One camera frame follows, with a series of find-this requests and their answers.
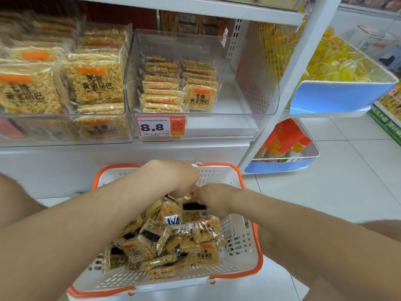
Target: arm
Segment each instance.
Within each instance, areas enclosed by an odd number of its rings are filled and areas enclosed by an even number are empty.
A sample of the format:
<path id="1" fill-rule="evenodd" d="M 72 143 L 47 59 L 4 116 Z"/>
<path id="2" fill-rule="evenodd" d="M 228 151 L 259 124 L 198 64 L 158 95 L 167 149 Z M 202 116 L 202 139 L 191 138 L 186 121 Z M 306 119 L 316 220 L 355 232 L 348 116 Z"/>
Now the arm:
<path id="1" fill-rule="evenodd" d="M 323 212 L 225 184 L 195 188 L 212 215 L 258 223 L 344 295 L 401 299 L 401 243 Z"/>
<path id="2" fill-rule="evenodd" d="M 0 229 L 2 300 L 53 301 L 127 223 L 199 179 L 190 163 L 151 161 L 103 187 Z"/>
<path id="3" fill-rule="evenodd" d="M 43 209 L 15 180 L 0 173 L 0 228 Z"/>

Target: white plastic basket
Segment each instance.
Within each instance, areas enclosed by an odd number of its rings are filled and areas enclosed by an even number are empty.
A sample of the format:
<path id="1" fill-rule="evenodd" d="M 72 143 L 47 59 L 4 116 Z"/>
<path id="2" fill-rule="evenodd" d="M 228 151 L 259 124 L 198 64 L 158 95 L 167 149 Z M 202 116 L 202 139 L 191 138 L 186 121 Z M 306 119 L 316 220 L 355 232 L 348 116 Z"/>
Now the white plastic basket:
<path id="1" fill-rule="evenodd" d="M 240 170 L 231 164 L 196 164 L 200 170 L 199 186 L 210 182 L 223 182 L 237 188 L 245 188 Z M 140 166 L 120 165 L 103 168 L 96 175 L 93 189 L 108 184 L 135 171 Z M 199 284 L 215 284 L 216 279 L 241 278 L 257 273 L 263 264 L 258 241 L 258 226 L 237 214 L 221 220 L 226 246 L 220 253 L 220 265 L 191 267 L 172 279 L 149 280 L 147 272 L 129 271 L 123 268 L 106 273 L 100 270 L 102 258 L 93 263 L 67 290 L 70 300 L 108 296 L 133 296 L 135 293 L 160 291 Z"/>

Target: forearm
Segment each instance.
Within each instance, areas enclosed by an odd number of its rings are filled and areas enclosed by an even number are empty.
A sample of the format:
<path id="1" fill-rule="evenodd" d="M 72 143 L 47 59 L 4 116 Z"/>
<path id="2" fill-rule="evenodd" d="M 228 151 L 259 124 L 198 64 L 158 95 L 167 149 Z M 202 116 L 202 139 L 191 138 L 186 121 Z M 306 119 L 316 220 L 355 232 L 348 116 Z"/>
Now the forearm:
<path id="1" fill-rule="evenodd" d="M 258 223 L 337 289 L 366 300 L 399 299 L 401 244 L 316 210 L 238 191 L 232 211 Z"/>
<path id="2" fill-rule="evenodd" d="M 167 178 L 152 185 L 153 170 L 136 170 L 0 229 L 7 244 L 0 249 L 3 300 L 55 300 L 127 223 L 173 191 Z"/>
<path id="3" fill-rule="evenodd" d="M 44 209 L 15 180 L 0 173 L 0 228 Z"/>

